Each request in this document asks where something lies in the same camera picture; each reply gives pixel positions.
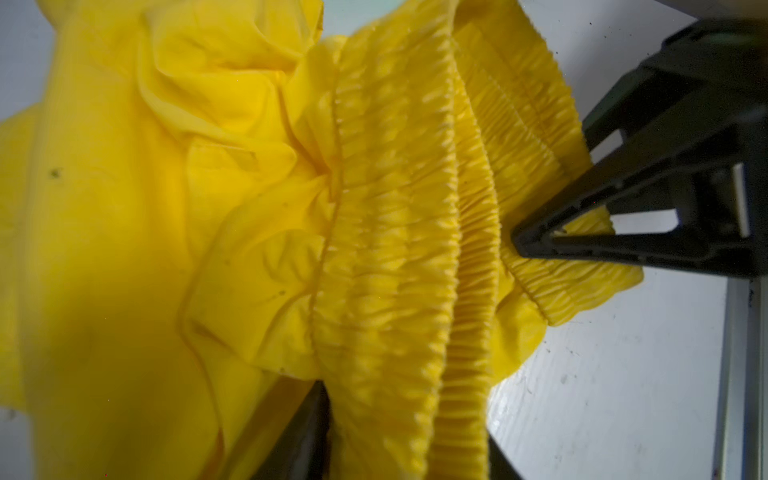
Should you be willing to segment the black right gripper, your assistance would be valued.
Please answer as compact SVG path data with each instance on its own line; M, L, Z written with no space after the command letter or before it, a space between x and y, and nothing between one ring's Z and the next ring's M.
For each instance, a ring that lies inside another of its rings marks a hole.
M766 275L767 107L672 107L704 87L767 99L765 19L699 20L620 77L587 114L583 133L590 150L614 131L630 137L513 230L517 251L526 258ZM565 233L567 224L600 207L616 215L672 211L677 224L665 232Z

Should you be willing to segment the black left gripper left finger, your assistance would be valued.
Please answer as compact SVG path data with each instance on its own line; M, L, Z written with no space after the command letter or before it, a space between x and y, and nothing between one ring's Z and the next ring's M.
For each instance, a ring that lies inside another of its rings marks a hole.
M324 384L316 382L252 479L323 479L329 430L329 397Z

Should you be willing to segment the yellow shorts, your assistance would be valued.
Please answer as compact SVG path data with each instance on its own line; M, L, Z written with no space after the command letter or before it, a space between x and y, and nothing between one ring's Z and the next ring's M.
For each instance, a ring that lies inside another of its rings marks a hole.
M246 479L312 385L331 479L484 479L491 388L643 279L510 233L591 166L514 1L43 1L1 125L1 402L41 479Z

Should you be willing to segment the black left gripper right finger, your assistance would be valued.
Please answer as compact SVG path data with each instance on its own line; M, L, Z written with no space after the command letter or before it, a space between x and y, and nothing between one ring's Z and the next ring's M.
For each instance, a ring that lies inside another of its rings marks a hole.
M492 436L488 437L488 453L490 480L522 480Z

